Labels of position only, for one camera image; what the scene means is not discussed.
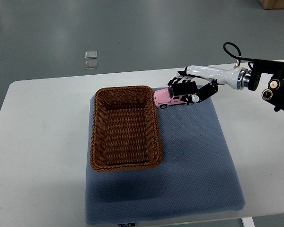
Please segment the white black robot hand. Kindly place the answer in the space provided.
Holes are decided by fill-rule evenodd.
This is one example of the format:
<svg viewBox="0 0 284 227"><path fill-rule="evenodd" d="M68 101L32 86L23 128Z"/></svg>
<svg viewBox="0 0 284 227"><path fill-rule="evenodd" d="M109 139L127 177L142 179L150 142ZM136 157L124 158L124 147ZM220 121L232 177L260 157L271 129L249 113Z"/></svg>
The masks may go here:
<svg viewBox="0 0 284 227"><path fill-rule="evenodd" d="M187 104L200 103L218 92L219 85L229 85L235 90L242 90L248 86L251 72L243 67L235 66L231 70L215 67L188 66L178 71L168 82L168 85L190 83L194 78L204 79L208 84L199 88L194 94L186 98Z"/></svg>

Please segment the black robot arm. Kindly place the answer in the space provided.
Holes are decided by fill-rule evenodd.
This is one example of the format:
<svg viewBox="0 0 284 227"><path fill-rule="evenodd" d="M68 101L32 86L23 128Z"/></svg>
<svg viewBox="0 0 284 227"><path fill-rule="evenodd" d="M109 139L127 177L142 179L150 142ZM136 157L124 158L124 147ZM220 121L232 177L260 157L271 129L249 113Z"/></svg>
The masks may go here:
<svg viewBox="0 0 284 227"><path fill-rule="evenodd" d="M249 70L239 77L241 88L255 91L263 73L271 75L267 88L262 91L262 99L274 106L274 111L284 111L284 61L269 61L243 58Z"/></svg>

